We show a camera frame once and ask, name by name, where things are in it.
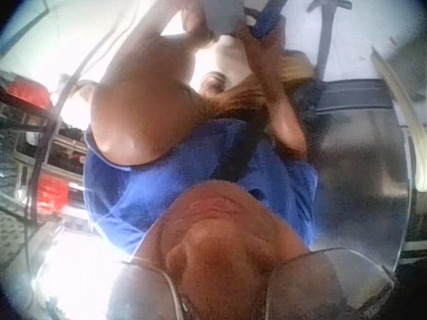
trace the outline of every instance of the metal surface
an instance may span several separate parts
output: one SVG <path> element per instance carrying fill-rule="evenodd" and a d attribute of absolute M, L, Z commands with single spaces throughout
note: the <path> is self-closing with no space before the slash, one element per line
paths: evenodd
<path fill-rule="evenodd" d="M 389 270 L 408 221 L 404 135 L 390 111 L 341 111 L 308 125 L 318 170 L 311 249 L 346 247 Z"/>

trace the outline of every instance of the cable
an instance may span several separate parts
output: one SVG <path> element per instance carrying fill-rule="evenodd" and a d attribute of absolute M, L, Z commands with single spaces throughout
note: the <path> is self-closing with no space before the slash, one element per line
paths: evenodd
<path fill-rule="evenodd" d="M 107 48 L 107 50 L 105 50 L 105 53 L 100 56 L 98 59 L 96 59 L 93 63 L 91 63 L 82 73 L 82 75 L 85 75 L 86 73 L 88 73 L 89 71 L 91 71 L 93 69 L 94 66 L 96 66 L 114 47 L 114 45 L 120 40 L 121 37 L 123 37 L 123 35 L 132 27 L 132 25 L 135 23 L 136 20 L 136 15 L 139 11 L 139 7 L 141 5 L 141 1 L 140 0 L 136 0 L 138 2 L 136 10 L 133 11 L 133 16 L 132 16 L 132 20 L 131 23 L 111 42 L 111 44 L 109 45 L 109 47 Z"/>
<path fill-rule="evenodd" d="M 93 55 L 99 50 L 99 48 L 114 34 L 114 32 L 117 29 L 117 26 L 119 22 L 121 21 L 121 17 L 119 17 L 116 22 L 113 24 L 111 29 L 102 37 L 102 39 L 96 44 L 96 46 L 87 54 L 85 59 L 80 63 L 79 67 L 75 70 L 74 74 L 70 77 L 67 84 L 65 85 L 64 89 L 62 90 L 61 94 L 59 95 L 58 101 L 56 105 L 52 108 L 52 114 L 53 118 L 55 120 L 48 120 L 45 128 L 45 132 L 42 135 L 39 147 L 36 150 L 35 154 L 35 162 L 33 167 L 33 172 L 31 174 L 30 182 L 29 182 L 29 189 L 27 197 L 27 202 L 25 204 L 23 216 L 24 216 L 24 250 L 25 250 L 25 262 L 27 264 L 27 271 L 30 276 L 30 279 L 32 281 L 32 271 L 31 271 L 31 264 L 29 261 L 29 248 L 28 248 L 28 213 L 30 211 L 31 214 L 31 220 L 34 224 L 37 224 L 37 189 L 38 189 L 38 182 L 41 172 L 41 166 L 44 161 L 44 158 L 46 156 L 49 143 L 51 142 L 53 135 L 56 131 L 56 126 L 58 124 L 59 116 L 61 114 L 61 110 L 71 92 L 73 89 L 73 86 L 78 81 L 81 72 L 83 71 L 84 67 L 89 63 L 90 59 L 93 57 Z M 32 298 L 29 303 L 29 306 L 26 308 L 28 310 L 34 300 L 34 292 L 32 291 Z"/>

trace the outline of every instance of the blue t-shirt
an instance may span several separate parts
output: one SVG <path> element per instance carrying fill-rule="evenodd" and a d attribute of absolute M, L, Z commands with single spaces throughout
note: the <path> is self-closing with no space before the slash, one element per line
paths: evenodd
<path fill-rule="evenodd" d="M 133 255 L 148 229 L 186 190 L 209 181 L 246 123 L 215 120 L 149 165 L 120 167 L 106 160 L 91 129 L 83 180 L 85 203 L 97 230 L 116 247 Z M 304 161 L 282 161 L 261 140 L 237 184 L 285 220 L 306 245 L 313 239 L 312 204 L 316 172 Z"/>

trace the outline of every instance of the glasses lens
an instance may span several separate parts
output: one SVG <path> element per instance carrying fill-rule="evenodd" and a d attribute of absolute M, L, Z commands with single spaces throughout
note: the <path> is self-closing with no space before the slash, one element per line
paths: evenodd
<path fill-rule="evenodd" d="M 180 302 L 160 270 L 124 265 L 109 299 L 108 320 L 180 320 Z"/>
<path fill-rule="evenodd" d="M 318 251 L 273 272 L 266 319 L 369 319 L 393 288 L 387 272 L 357 252 Z"/>

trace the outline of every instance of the black strap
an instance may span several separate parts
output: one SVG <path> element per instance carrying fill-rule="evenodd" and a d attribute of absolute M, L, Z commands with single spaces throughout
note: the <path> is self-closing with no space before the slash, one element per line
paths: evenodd
<path fill-rule="evenodd" d="M 260 139 L 264 136 L 266 117 L 254 117 L 235 137 L 229 152 L 220 159 L 220 163 L 211 175 L 212 180 L 238 182 L 248 169 Z"/>

